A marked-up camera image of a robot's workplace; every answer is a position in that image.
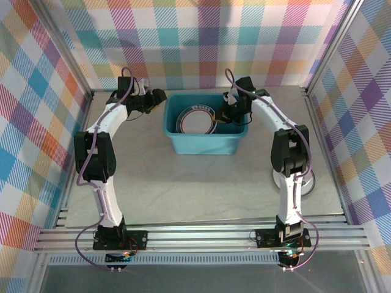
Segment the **teal plastic bin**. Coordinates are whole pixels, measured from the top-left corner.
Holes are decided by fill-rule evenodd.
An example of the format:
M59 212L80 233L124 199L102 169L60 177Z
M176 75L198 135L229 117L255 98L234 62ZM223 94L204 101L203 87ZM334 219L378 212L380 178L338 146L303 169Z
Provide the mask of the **teal plastic bin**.
M214 109L222 105L221 93L174 93L169 95L163 119L163 131L171 140L177 154L235 154L239 143L247 135L247 118L239 123L218 123L212 134L181 134L175 129L175 122L181 111L187 107L204 104Z

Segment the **white plate red characters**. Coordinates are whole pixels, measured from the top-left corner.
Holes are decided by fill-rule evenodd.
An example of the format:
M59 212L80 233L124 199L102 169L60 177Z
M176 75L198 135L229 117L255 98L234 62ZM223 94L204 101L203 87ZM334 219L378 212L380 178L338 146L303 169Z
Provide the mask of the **white plate red characters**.
M278 189L280 189L279 175L274 169L272 169L272 180L275 186ZM313 171L311 171L310 173L308 173L302 178L301 197L306 197L307 195L309 195L315 188L315 184L316 184L315 174Z

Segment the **black controller board green light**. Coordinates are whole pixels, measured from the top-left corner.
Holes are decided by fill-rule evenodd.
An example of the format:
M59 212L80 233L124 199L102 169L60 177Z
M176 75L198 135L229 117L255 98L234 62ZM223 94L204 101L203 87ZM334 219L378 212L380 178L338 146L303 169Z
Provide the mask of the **black controller board green light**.
M279 266L283 269L291 269L298 265L301 252L287 250L278 252Z

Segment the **blue controller board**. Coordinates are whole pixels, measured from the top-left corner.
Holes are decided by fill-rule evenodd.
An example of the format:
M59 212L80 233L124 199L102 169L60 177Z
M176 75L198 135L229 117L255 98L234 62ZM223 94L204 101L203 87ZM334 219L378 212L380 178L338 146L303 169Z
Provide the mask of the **blue controller board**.
M105 254L105 262L120 263L120 262L131 262L134 253L125 252L120 254Z

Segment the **aluminium frame post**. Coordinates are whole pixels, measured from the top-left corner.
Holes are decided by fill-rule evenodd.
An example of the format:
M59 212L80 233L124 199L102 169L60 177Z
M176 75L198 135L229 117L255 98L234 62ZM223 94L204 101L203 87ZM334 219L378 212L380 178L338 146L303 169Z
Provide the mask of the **aluminium frame post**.
M71 73L73 74L76 82L82 88L85 96L89 101L93 100L94 91L90 88L87 83L86 78L84 77L79 65L76 62L76 59L73 57L73 54L70 51L67 42L64 39L64 36L56 26L53 18L49 14L48 9L45 7L42 0L28 0L35 13L37 14L39 20L42 22L45 29L48 31L49 36L52 39L52 42L55 44L60 55L63 57L65 63L69 67Z
M341 45L365 0L334 0L314 47L316 54L308 75L303 79L302 92L310 97L324 76L331 59Z

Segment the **wide aluminium base rail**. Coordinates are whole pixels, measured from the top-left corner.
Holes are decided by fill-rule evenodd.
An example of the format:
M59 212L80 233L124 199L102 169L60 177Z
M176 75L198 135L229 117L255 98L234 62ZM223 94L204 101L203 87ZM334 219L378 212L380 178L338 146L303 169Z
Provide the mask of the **wide aluminium base rail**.
M139 225L127 230L146 230L147 247L151 252L231 252L231 251L304 251L313 247L318 250L360 250L370 247L366 233L361 226L348 225L341 220L316 222L309 231L312 246L309 248L257 248L249 239L251 230L272 229L269 222L249 223L185 223L184 225ZM76 228L43 230L38 237L36 252L71 252L80 249L93 252L93 235L97 229L83 232Z

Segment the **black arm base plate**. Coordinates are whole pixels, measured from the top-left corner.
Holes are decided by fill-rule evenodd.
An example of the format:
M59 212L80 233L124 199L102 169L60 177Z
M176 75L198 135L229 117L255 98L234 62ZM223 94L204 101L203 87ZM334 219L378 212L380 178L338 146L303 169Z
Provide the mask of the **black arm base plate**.
M251 230L249 239L256 243L257 248L309 248L312 246L309 231L304 229L302 236L281 242L278 232L274 229Z
M146 230L97 230L93 239L94 250L145 250L148 232Z

